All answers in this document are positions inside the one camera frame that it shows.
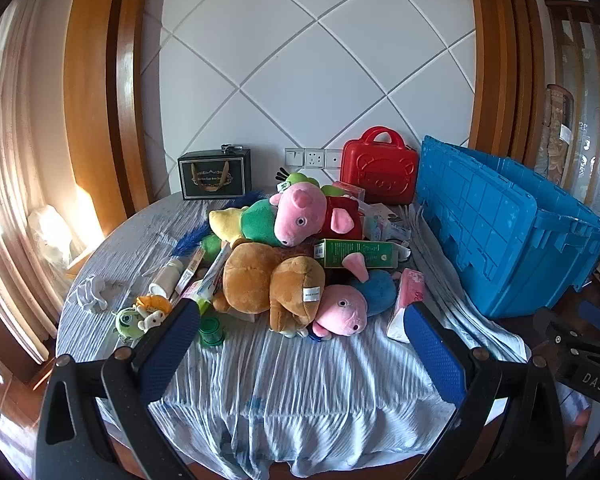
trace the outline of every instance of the blue plastic crate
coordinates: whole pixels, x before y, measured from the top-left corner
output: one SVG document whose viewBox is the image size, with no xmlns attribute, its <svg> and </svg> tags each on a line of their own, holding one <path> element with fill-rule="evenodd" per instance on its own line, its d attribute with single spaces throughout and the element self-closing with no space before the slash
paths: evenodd
<svg viewBox="0 0 600 480">
<path fill-rule="evenodd" d="M 580 290 L 600 256 L 600 217 L 544 177 L 432 137 L 416 183 L 424 218 L 485 316 L 526 316 Z"/>
</svg>

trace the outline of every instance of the blue plush toy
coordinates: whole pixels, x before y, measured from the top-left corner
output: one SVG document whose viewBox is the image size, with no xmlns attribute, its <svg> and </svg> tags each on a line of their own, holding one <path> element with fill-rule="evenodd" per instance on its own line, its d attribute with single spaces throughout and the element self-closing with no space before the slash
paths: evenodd
<svg viewBox="0 0 600 480">
<path fill-rule="evenodd" d="M 347 283 L 362 292 L 366 299 L 366 316 L 371 317 L 381 314 L 395 304 L 398 293 L 394 280 L 386 270 L 372 269 L 369 271 L 369 279 L 365 283 L 354 278 Z"/>
</svg>

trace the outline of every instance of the green container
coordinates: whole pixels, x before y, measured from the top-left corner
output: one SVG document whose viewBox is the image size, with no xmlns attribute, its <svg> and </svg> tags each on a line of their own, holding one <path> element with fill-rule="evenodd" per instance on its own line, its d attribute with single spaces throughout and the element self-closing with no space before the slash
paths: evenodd
<svg viewBox="0 0 600 480">
<path fill-rule="evenodd" d="M 351 253 L 362 253 L 367 269 L 395 269 L 398 266 L 398 251 L 391 242 L 325 239 L 314 245 L 314 258 L 325 269 L 342 268 L 342 259 Z"/>
<path fill-rule="evenodd" d="M 199 331 L 202 342 L 207 346 L 218 346 L 224 341 L 224 331 L 216 317 L 203 317 Z"/>
</svg>

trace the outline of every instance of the screw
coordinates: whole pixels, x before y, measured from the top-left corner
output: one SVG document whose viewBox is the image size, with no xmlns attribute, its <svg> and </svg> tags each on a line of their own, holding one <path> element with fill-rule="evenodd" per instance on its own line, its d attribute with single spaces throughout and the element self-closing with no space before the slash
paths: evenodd
<svg viewBox="0 0 600 480">
<path fill-rule="evenodd" d="M 56 366 L 67 366 L 70 362 L 71 356 L 69 354 L 62 354 L 58 359 L 56 359 Z"/>
<path fill-rule="evenodd" d="M 482 348 L 481 346 L 478 346 L 478 348 L 474 348 L 472 350 L 472 354 L 476 359 L 478 359 L 478 361 L 486 361 L 487 359 L 489 359 L 489 351 L 486 348 Z"/>
<path fill-rule="evenodd" d="M 126 361 L 131 357 L 132 349 L 129 346 L 121 346 L 115 352 L 113 352 L 113 357 L 118 361 Z"/>
<path fill-rule="evenodd" d="M 536 368 L 544 368 L 546 366 L 546 359 L 541 355 L 534 355 L 531 361 Z"/>
</svg>

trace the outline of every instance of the case handle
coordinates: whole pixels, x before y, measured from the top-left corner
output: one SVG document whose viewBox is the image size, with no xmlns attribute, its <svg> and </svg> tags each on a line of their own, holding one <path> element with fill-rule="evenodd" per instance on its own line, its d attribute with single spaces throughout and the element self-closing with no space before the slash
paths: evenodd
<svg viewBox="0 0 600 480">
<path fill-rule="evenodd" d="M 388 133 L 389 137 L 391 137 L 390 144 L 395 144 L 396 146 L 398 146 L 398 148 L 408 148 L 408 146 L 404 145 L 404 141 L 402 140 L 402 137 L 400 136 L 400 134 L 398 132 L 396 132 L 395 130 L 392 130 L 390 128 L 385 128 L 384 126 L 373 126 L 372 128 L 369 128 L 365 133 L 362 134 L 362 137 L 360 137 L 360 139 L 363 140 L 367 144 L 371 144 L 372 142 L 375 142 L 374 139 L 378 135 L 384 134 L 384 133 Z"/>
<path fill-rule="evenodd" d="M 220 182 L 218 182 L 217 186 L 207 186 L 206 184 L 202 184 L 202 182 L 200 182 L 200 179 L 198 177 L 198 170 L 196 170 L 196 164 L 195 162 L 191 163 L 191 179 L 193 180 L 193 183 L 198 186 L 200 189 L 203 189 L 205 191 L 209 191 L 209 192 L 215 192 L 218 191 L 222 186 L 224 186 L 224 184 L 226 184 L 226 178 L 229 175 L 229 161 L 226 160 L 224 162 L 224 168 L 222 168 L 222 175 L 220 176 Z"/>
</svg>

